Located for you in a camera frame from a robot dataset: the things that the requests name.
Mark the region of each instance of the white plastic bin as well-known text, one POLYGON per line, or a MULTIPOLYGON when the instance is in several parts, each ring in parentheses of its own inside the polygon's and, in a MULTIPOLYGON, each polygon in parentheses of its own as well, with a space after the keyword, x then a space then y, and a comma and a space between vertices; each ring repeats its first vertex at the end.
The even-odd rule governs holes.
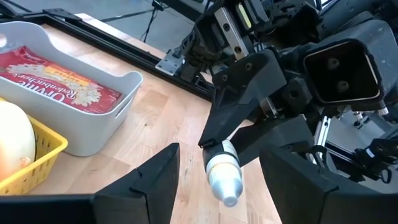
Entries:
POLYGON ((39 93, 0 77, 0 97, 17 104, 25 112, 68 139, 66 152, 75 156, 92 156, 101 150, 126 119, 131 103, 142 83, 142 75, 129 72, 112 76, 56 49, 43 27, 28 22, 0 24, 0 34, 7 44, 0 52, 27 46, 35 54, 123 94, 123 100, 105 114, 89 114, 47 98, 39 93))

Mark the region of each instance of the wooden table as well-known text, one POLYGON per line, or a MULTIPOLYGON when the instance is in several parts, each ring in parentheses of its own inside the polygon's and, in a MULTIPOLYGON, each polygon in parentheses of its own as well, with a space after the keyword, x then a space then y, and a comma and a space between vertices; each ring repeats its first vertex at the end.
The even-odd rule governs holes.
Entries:
MULTIPOLYGON (((78 16, 158 57, 165 55, 86 14, 78 16)), ((92 157, 62 153, 48 180, 32 194, 96 192, 171 142, 179 142, 180 182, 171 223, 280 223, 258 160, 243 168, 244 191, 237 206, 226 208, 212 195, 206 181, 201 149, 197 146, 210 110, 209 102, 53 27, 44 27, 61 51, 116 76, 136 70, 143 75, 144 83, 126 121, 100 153, 92 157)))

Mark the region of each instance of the gray floor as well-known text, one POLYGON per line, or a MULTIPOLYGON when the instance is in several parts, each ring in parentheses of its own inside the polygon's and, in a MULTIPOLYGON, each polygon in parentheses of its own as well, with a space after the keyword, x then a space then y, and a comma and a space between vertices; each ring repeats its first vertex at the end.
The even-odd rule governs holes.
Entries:
MULTIPOLYGON (((151 0, 13 0, 14 2, 30 9, 63 8, 72 13, 87 13, 97 19, 120 16, 133 12, 152 9, 151 0)), ((145 32, 151 14, 121 19, 109 24, 121 31, 140 39, 145 32)), ((181 40, 190 32, 193 22, 184 18, 172 9, 159 12, 149 32, 147 43, 164 52, 177 47, 181 40)), ((348 149, 367 146, 373 138, 383 134, 375 124, 368 124, 365 128, 357 130, 351 124, 354 117, 347 115, 342 120, 334 120, 328 139, 348 149)), ((398 189, 398 176, 393 185, 380 182, 367 181, 364 183, 380 192, 396 192, 398 189)))
MULTIPOLYGON (((97 19, 141 12, 152 9, 151 0, 12 0, 15 3, 39 11, 63 8, 72 13, 86 13, 97 19)), ((151 13, 120 19, 108 24, 140 39, 147 29, 151 13)), ((181 40, 191 31, 193 22, 172 9, 159 12, 153 21, 147 43, 166 52, 180 45, 181 40)))

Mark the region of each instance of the yellow plastic basket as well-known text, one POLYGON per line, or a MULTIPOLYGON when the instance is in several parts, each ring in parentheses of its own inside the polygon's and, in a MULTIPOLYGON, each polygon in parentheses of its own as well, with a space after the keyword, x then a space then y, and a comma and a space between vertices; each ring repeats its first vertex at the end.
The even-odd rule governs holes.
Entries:
POLYGON ((68 141, 29 117, 36 135, 36 160, 27 167, 0 182, 0 195, 24 195, 43 182, 51 171, 58 154, 68 146, 68 141))

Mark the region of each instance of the metal bracket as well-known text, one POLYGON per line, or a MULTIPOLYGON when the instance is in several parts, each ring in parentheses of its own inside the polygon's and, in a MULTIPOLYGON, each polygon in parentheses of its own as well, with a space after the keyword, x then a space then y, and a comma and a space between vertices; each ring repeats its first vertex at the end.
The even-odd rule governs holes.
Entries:
POLYGON ((176 58, 173 56, 174 51, 169 51, 155 67, 156 69, 170 75, 174 76, 176 72, 179 70, 181 65, 183 64, 183 57, 176 58))
POLYGON ((74 20, 74 21, 81 21, 83 20, 82 18, 66 11, 63 9, 43 9, 43 12, 51 15, 51 16, 58 16, 64 19, 69 19, 69 20, 74 20))

